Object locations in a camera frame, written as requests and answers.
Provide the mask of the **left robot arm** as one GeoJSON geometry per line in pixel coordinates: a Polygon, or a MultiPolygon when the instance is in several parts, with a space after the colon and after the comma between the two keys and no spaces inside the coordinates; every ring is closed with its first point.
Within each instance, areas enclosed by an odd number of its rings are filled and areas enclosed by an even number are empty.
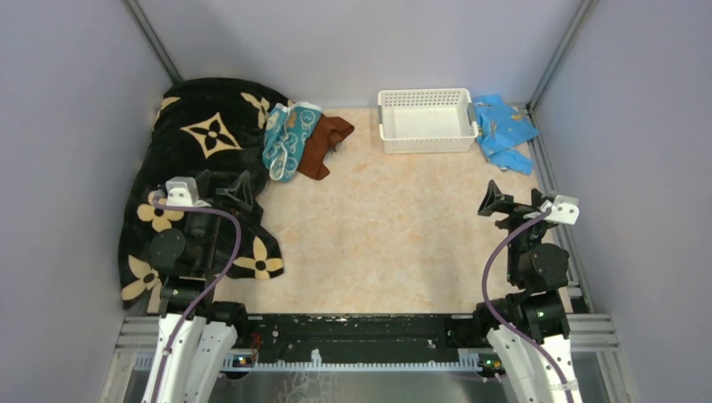
{"type": "Polygon", "coordinates": [[[243,304],[212,302],[212,293],[238,256],[243,231],[218,203],[249,183],[243,172],[230,186],[211,184],[213,173],[175,176],[157,197],[166,212],[183,212],[180,229],[165,229],[150,243],[150,263],[165,276],[158,337],[144,402],[206,402],[228,351],[245,345],[252,326],[243,304]]]}

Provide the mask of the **teal rabbit pattern towel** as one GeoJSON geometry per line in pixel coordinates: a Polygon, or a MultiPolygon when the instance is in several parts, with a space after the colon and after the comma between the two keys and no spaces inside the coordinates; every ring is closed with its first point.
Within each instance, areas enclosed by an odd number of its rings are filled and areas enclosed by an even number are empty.
{"type": "Polygon", "coordinates": [[[322,108],[309,102],[291,106],[277,103],[264,132],[262,160],[273,181],[291,181],[304,155],[306,141],[322,116],[322,108]]]}

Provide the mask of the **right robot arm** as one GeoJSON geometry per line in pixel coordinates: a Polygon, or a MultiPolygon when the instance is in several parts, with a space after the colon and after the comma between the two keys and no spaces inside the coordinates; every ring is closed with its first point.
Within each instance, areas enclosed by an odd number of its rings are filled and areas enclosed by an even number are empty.
{"type": "Polygon", "coordinates": [[[495,213],[503,215],[495,225],[507,235],[484,264],[474,338],[494,349],[517,401],[580,402],[559,294],[568,284],[570,253],[543,240],[549,230],[578,221],[579,200],[533,189],[523,204],[489,181],[478,214],[495,213]]]}

